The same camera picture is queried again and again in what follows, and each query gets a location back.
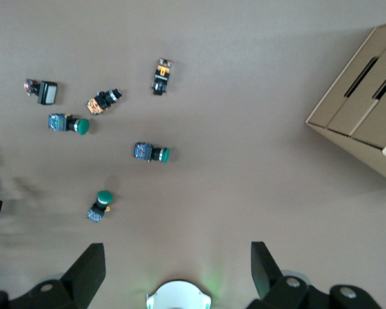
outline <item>green push button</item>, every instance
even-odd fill
[[[111,203],[113,201],[113,195],[109,191],[100,191],[97,193],[97,199],[102,203]]]
[[[80,135],[85,135],[89,129],[89,121],[87,119],[81,119],[77,124],[77,132]]]
[[[167,160],[169,159],[169,154],[170,154],[170,149],[169,148],[166,148],[163,152],[163,159],[161,159],[163,161],[164,164],[167,163]]]

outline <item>screw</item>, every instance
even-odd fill
[[[340,289],[340,293],[347,298],[356,298],[356,293],[351,288],[344,286]]]
[[[51,283],[47,283],[46,285],[43,285],[40,288],[40,292],[47,292],[50,291],[53,288],[53,285]]]
[[[292,288],[298,288],[300,286],[300,282],[298,282],[296,278],[288,278],[286,283]]]

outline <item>cardboard box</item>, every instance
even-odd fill
[[[306,124],[386,177],[386,25],[366,38]]]

